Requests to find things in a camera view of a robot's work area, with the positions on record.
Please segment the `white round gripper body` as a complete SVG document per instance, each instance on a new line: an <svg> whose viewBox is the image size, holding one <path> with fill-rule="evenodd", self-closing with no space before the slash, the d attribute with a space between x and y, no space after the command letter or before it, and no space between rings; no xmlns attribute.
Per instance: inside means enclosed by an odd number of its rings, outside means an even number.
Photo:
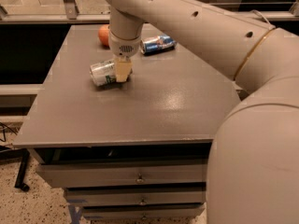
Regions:
<svg viewBox="0 0 299 224"><path fill-rule="evenodd" d="M139 50L141 37L125 40L109 33L108 44L112 53L117 57L132 57Z"/></svg>

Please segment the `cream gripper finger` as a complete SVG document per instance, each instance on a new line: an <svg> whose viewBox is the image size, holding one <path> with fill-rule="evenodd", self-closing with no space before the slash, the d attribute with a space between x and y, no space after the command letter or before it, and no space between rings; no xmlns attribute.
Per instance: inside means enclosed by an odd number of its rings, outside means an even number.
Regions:
<svg viewBox="0 0 299 224"><path fill-rule="evenodd" d="M117 82L125 82L132 70L132 62L127 57L117 57L115 59L115 75Z"/></svg>

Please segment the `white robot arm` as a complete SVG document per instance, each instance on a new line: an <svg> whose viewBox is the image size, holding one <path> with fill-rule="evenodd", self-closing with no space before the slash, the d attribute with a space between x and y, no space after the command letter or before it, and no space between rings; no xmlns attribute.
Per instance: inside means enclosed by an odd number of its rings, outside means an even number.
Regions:
<svg viewBox="0 0 299 224"><path fill-rule="evenodd" d="M209 152L207 224L299 224L298 37L194 0L106 0L114 54L143 22L249 93Z"/></svg>

